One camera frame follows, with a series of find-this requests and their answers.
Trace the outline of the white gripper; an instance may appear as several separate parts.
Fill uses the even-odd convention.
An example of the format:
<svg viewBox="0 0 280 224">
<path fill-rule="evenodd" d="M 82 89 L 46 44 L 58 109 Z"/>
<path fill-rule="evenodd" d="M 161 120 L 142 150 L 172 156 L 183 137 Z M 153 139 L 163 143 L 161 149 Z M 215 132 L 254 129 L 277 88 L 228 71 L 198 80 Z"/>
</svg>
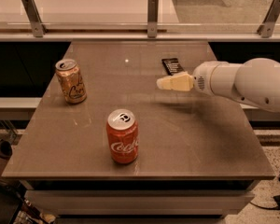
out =
<svg viewBox="0 0 280 224">
<path fill-rule="evenodd" d="M 194 86 L 198 92 L 211 96 L 222 96 L 225 82 L 223 68 L 226 65 L 226 62 L 219 61 L 204 62 L 194 69 L 193 76 L 188 72 L 180 72 L 162 77 L 157 80 L 157 87 L 160 90 L 168 91 L 190 91 Z"/>
</svg>

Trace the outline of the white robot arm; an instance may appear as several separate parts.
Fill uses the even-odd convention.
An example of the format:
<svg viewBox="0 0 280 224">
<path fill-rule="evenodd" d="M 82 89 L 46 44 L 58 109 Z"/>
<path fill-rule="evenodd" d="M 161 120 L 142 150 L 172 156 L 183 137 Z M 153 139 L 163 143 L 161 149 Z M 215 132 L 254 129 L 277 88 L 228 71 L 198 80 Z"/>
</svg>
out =
<svg viewBox="0 0 280 224">
<path fill-rule="evenodd" d="M 180 71 L 157 80 L 160 90 L 191 91 L 280 113 L 280 63 L 255 58 L 245 63 L 204 62 L 190 75 Z"/>
</svg>

